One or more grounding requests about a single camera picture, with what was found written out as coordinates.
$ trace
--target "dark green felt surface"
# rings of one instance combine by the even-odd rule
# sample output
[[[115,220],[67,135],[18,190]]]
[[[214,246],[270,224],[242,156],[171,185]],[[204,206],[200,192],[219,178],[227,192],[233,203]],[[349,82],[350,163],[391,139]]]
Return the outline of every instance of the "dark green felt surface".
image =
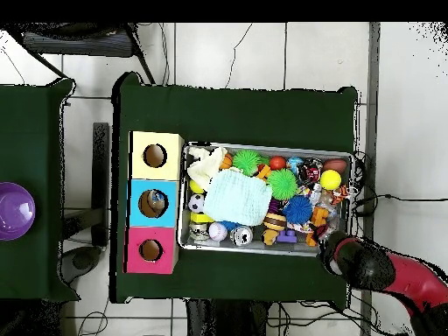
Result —
[[[0,86],[0,181],[18,183],[36,202],[31,229],[0,241],[0,298],[74,300],[57,273],[60,218],[60,107],[73,87]]]
[[[115,88],[120,92],[120,102],[115,106],[119,115],[114,120],[114,130],[120,132],[116,257],[119,301],[126,297],[319,299],[345,305],[346,284],[327,273],[317,258],[181,249],[172,275],[124,274],[123,240],[130,130],[179,133],[186,142],[352,152],[356,101],[353,87],[340,93],[142,87],[138,76],[131,73]]]

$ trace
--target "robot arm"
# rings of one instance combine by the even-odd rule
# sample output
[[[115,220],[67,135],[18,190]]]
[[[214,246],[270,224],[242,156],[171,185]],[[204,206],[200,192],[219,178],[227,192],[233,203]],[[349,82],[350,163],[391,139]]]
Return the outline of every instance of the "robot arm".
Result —
[[[423,262],[332,233],[321,258],[352,287],[394,296],[406,307],[416,336],[448,336],[448,287]]]

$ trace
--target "purple bowl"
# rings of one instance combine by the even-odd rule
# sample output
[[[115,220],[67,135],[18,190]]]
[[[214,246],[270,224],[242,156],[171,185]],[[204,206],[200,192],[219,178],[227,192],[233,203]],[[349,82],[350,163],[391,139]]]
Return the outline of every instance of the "purple bowl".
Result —
[[[34,199],[22,186],[0,183],[0,241],[22,237],[34,222]]]

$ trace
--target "blue towel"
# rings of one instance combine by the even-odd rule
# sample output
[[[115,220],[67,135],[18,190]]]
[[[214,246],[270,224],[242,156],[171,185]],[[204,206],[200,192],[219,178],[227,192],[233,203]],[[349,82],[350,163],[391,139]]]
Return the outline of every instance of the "blue towel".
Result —
[[[204,214],[216,221],[258,226],[268,212],[271,197],[272,189],[263,180],[223,170],[213,177],[208,187]]]

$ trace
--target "blue box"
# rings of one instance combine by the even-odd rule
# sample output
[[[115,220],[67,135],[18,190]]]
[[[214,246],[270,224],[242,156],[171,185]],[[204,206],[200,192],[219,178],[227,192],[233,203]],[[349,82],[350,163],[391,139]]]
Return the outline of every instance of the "blue box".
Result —
[[[148,218],[138,208],[138,200],[143,192],[156,189],[166,195],[168,207],[158,218]],[[179,182],[162,180],[140,180],[130,181],[130,227],[176,227],[177,210],[179,202]]]

